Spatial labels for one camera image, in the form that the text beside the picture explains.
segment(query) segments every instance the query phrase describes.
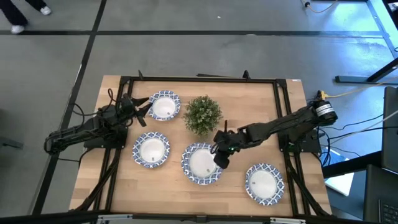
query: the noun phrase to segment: plate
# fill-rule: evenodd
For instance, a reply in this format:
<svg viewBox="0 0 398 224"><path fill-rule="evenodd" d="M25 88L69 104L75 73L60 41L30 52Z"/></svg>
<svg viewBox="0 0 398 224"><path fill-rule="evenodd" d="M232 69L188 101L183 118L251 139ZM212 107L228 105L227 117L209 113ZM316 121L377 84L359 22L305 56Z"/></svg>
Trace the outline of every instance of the plate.
<svg viewBox="0 0 398 224"><path fill-rule="evenodd" d="M158 121L173 119L180 111L181 101L178 95L170 90L162 90L149 98L153 103L149 115Z"/></svg>
<svg viewBox="0 0 398 224"><path fill-rule="evenodd" d="M246 172L246 191L260 205L274 205L284 194L282 175L269 164L256 164Z"/></svg>
<svg viewBox="0 0 398 224"><path fill-rule="evenodd" d="M208 185L216 182L223 171L213 161L214 154L210 153L211 144L193 143L182 154L181 166L184 174L192 182Z"/></svg>
<svg viewBox="0 0 398 224"><path fill-rule="evenodd" d="M162 165L169 154L169 140L158 132L141 134L132 147L133 159L146 168L155 168Z"/></svg>

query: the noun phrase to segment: plate rim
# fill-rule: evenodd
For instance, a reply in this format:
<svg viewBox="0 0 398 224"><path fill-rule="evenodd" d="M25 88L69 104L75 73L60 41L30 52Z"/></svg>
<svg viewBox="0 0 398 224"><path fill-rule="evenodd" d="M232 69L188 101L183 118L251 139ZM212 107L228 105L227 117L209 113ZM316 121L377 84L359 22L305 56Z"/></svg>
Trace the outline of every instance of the plate rim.
<svg viewBox="0 0 398 224"><path fill-rule="evenodd" d="M255 172L257 172L259 170L267 171L275 178L277 188L276 188L276 192L271 197L261 198L261 197L257 196L250 188L249 179ZM248 195L253 200L255 200L257 203L259 203L260 205L264 205L264 206L270 206L270 205L277 204L279 202L279 200L283 197L284 191L285 191L285 183L283 181L282 174L279 172L278 169L276 169L276 167L274 167L273 165L270 165L270 164L266 164L266 163L255 164L248 169L248 171L246 172L246 176L245 176L244 186L245 186L245 189L246 189L246 192L248 193Z"/></svg>
<svg viewBox="0 0 398 224"><path fill-rule="evenodd" d="M144 159L142 159L141 153L140 153L140 150L139 150L141 147L137 146L138 143L142 144L146 140L152 139L152 138L160 139L163 142L163 145L165 147L165 153L164 153L163 157L159 160L160 162L159 161L157 161L157 162L147 162ZM169 139L167 139L167 137L164 134L162 134L162 133L160 133L158 131L149 131L147 133L141 134L136 139L136 141L134 142L134 145L132 147L132 158L134 159L134 161L136 163L138 163L139 165L142 165L142 166L144 166L146 168L155 168L155 167L158 167L158 166L162 165L167 160L167 158L169 157L169 154L170 154L170 141L169 141Z"/></svg>
<svg viewBox="0 0 398 224"><path fill-rule="evenodd" d="M210 150L211 144L205 142L195 142L187 146L187 148L185 148L182 154L182 160L181 160L181 168L185 176L187 176L191 182L194 182L199 185L208 185L216 182L221 177L221 173L223 171L223 169L217 164L215 171L207 177L198 177L190 170L189 159L191 154L193 154L199 148L204 148L204 147Z"/></svg>
<svg viewBox="0 0 398 224"><path fill-rule="evenodd" d="M172 90L160 90L160 91L154 93L152 96L149 97L149 102L154 103L157 99L160 98L160 96L158 96L157 98L155 98L155 95L156 95L156 94L159 94L159 95L169 94L169 95L175 95L175 96L177 96L177 99L173 99L173 98L172 98L172 100L175 102L175 111L174 111L174 113L171 114L170 116L168 116L168 117L166 117L166 118L161 118L161 117L157 116L157 115L154 113L154 110L153 110L153 108L152 108L153 106L151 106L151 108L149 108L148 114L149 114L151 117L153 117L155 120L157 120L157 121L169 121L169 120L173 119L174 117L176 117L176 115L180 112L180 108L181 108L181 100L180 100L180 97L179 97L177 94L175 94Z"/></svg>

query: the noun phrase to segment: wire bundle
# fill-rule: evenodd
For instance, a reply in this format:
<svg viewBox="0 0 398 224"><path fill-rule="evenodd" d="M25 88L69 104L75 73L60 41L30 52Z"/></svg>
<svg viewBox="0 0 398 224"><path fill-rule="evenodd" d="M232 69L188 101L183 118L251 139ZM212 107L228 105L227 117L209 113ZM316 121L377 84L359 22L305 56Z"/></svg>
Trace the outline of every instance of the wire bundle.
<svg viewBox="0 0 398 224"><path fill-rule="evenodd" d="M360 131L354 131L354 132L342 134L342 135L340 135L340 136L336 136L336 137L332 137L332 138L329 137L329 135L326 133L326 131L324 131L324 130L322 130L322 129L320 129L320 128L318 127L318 128L317 128L318 140L319 140L319 138L320 138L320 137L319 137L319 136L320 136L320 135L319 135L319 131L322 131L323 133L325 133L325 136L327 137L327 143L328 143L327 145L321 145L321 146L326 146L326 148L327 148L327 152L323 152L323 153L321 153L321 154L319 155L319 157L320 157L320 156L322 156L322 154L325 154L325 153L327 154L325 160L324 160L323 162L320 161L321 164L322 164L322 166L325 166L326 163L327 163L328 165L330 165L330 162L331 162L330 149L331 149L331 148L335 148L335 149L340 150L340 151L343 151L343 152L353 153L353 154L356 154L358 157L360 157L360 155L359 155L358 153L356 153L356 152L342 150L342 149L340 149L340 148L338 148L338 147L331 146L331 145L334 144L334 143L336 143L336 142L338 142L338 141L340 141L340 140L342 140L342 139L344 139L344 138L347 138L348 136L352 136L352 135L354 135L354 134L363 133L363 132L367 132L367 131L374 131L374 130L378 130L378 129L398 128L398 126L388 126L388 127L372 128L372 127L374 127L375 125L377 125L377 124L379 124L379 123L381 123L381 122L384 122L384 121L390 119L391 117L393 117L393 116L394 116L395 114L397 114L397 113L398 113L398 110L395 111L395 112L393 112L392 114L390 114L389 116L387 116L387 117L384 118L383 120L378 121L377 123L372 124L372 125L368 126L367 128L364 128L364 129L362 129L362 130L360 130ZM345 127L347 127L347 126L351 126L351 125L355 125L355 124L361 124L361 123L365 123L365 122L368 122L368 121L372 121L372 120L374 120L374 119L380 118L381 116L382 116L382 115L379 115L379 116L377 116L377 117L375 117L375 118L367 119L367 120L365 120L365 121L361 121L361 122L358 122L358 123L347 124L347 125L343 126L343 128L341 128L341 129L333 128L333 127L324 127L324 128L333 128L333 129L335 129L335 130L341 131L341 130L345 129Z"/></svg>

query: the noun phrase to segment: gray floor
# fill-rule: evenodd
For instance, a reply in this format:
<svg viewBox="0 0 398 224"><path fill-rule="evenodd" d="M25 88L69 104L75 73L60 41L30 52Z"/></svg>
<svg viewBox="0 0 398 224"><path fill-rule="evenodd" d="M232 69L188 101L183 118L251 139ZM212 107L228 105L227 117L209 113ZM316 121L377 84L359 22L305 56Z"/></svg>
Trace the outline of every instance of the gray floor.
<svg viewBox="0 0 398 224"><path fill-rule="evenodd" d="M47 2L53 9L49 17L16 1L30 19L29 30L91 30L101 1ZM328 4L312 6L322 9ZM0 30L8 28L0 14ZM106 4L99 29L375 31L377 25L363 2L341 2L314 14L299 0L113 0ZM389 30L394 36L396 30ZM24 143L23 150L0 148L0 217L29 213L47 159L43 141L60 124L87 41L87 35L0 35L0 136ZM103 75L137 75L138 69L144 75L232 77L249 70L252 77L302 79L307 98L317 90L336 95L360 85L336 84L335 75L367 76L392 59L380 38L102 35L95 39L77 103L92 111ZM331 99L339 116L335 126L381 114L383 91L378 86ZM73 116L71 125L79 121ZM346 131L363 127L366 124ZM345 133L327 131L330 136ZM361 155L378 151L381 132L358 134L335 146ZM78 159L80 154L81 145L68 148L61 157ZM76 173L74 162L58 163L45 213L67 211Z"/></svg>

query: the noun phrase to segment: potted plant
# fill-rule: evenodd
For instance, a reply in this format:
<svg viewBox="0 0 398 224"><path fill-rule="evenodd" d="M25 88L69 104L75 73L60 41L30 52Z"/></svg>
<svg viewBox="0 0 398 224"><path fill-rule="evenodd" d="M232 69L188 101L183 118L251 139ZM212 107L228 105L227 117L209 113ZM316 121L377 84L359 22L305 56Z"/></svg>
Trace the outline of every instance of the potted plant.
<svg viewBox="0 0 398 224"><path fill-rule="evenodd" d="M214 131L221 118L223 118L220 106L209 96L199 96L185 107L187 112L183 118L187 129L199 136L206 136Z"/></svg>

